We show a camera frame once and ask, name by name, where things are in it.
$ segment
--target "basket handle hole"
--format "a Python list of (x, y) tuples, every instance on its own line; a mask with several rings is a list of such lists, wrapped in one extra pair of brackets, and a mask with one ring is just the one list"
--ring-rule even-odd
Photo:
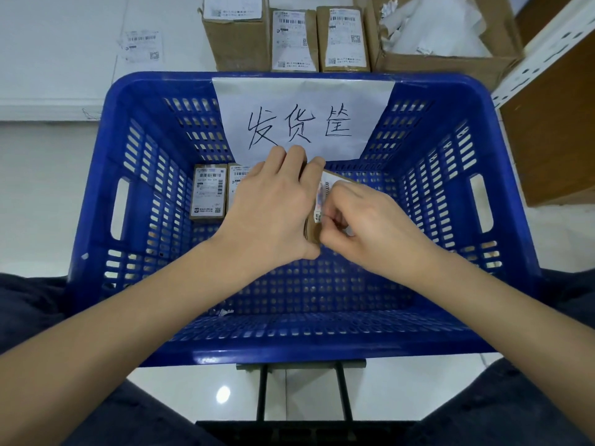
[(480, 173), (472, 176), (469, 183), (471, 183), (471, 191), (473, 192), (477, 217), (480, 220), (481, 232), (487, 233), (494, 227), (494, 216), (487, 197), (486, 183)]
[(114, 211), (112, 213), (112, 223), (109, 229), (112, 237), (116, 240), (122, 238), (122, 229), (124, 227), (124, 215), (126, 214), (126, 202), (128, 201), (128, 189), (130, 183), (121, 178), (118, 181), (118, 188), (115, 193)]

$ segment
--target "forearm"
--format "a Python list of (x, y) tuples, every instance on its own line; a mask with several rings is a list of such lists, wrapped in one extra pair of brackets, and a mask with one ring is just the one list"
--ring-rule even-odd
[(2, 355), (0, 444), (60, 443), (150, 353), (257, 277), (235, 259), (202, 243)]
[(591, 439), (595, 330), (440, 252), (413, 289), (466, 323), (542, 390)]

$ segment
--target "chinese character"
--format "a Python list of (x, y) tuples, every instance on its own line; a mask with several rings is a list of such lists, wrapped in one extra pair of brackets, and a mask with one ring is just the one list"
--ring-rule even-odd
[(291, 114), (285, 118), (285, 120), (287, 120), (287, 124), (289, 125), (289, 135), (291, 136), (291, 139), (289, 140), (290, 142), (293, 141), (293, 138), (296, 135), (298, 135), (298, 136), (304, 138), (306, 141), (310, 142), (310, 140), (306, 136), (303, 135), (304, 122), (308, 122), (309, 120), (316, 119), (316, 117), (314, 117), (314, 114), (312, 114), (312, 111), (310, 111), (310, 117), (305, 119), (302, 117), (305, 112), (306, 112), (305, 109), (298, 108), (297, 104), (296, 104), (296, 107), (293, 109)]
[(267, 137), (267, 133), (271, 130), (272, 125), (264, 125), (265, 123), (271, 121), (272, 119), (276, 119), (277, 116), (273, 116), (273, 117), (269, 117), (266, 120), (261, 120), (262, 118), (262, 106), (260, 108), (260, 111), (258, 111), (258, 120), (256, 125), (252, 125), (252, 117), (254, 116), (254, 112), (250, 113), (250, 120), (248, 121), (248, 131), (252, 131), (254, 130), (254, 134), (252, 135), (252, 140), (250, 141), (250, 146), (248, 147), (248, 150), (250, 150), (252, 148), (253, 145), (257, 144), (258, 142), (260, 142), (261, 139), (266, 139), (269, 142), (272, 142), (273, 144), (277, 145), (274, 141), (271, 141), (268, 137)]
[(349, 114), (347, 114), (347, 109), (341, 103), (341, 108), (338, 111), (335, 111), (335, 108), (331, 106), (331, 114), (328, 116), (327, 119), (327, 132), (325, 136), (351, 136), (349, 134), (349, 124), (347, 123), (349, 118)]

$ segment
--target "black metal bar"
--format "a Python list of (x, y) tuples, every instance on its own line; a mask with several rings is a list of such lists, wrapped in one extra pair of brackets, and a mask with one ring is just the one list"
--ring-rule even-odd
[(261, 366), (261, 378), (258, 384), (257, 421), (264, 421), (264, 408), (267, 403), (268, 365)]
[(353, 421), (351, 413), (351, 404), (349, 404), (349, 393), (347, 393), (347, 383), (345, 382), (345, 373), (343, 372), (343, 363), (335, 363), (335, 372), (337, 373), (338, 393), (341, 396), (341, 406), (343, 407), (343, 418), (347, 422)]

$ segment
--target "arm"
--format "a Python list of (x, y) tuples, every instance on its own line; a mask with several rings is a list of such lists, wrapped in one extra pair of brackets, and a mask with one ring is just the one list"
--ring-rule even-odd
[(320, 250), (303, 237), (324, 167), (274, 147), (219, 231), (151, 277), (0, 356), (0, 444), (59, 444), (150, 353), (270, 270)]
[(595, 440), (595, 330), (436, 246), (386, 194), (341, 182), (324, 214), (323, 244), (456, 316)]

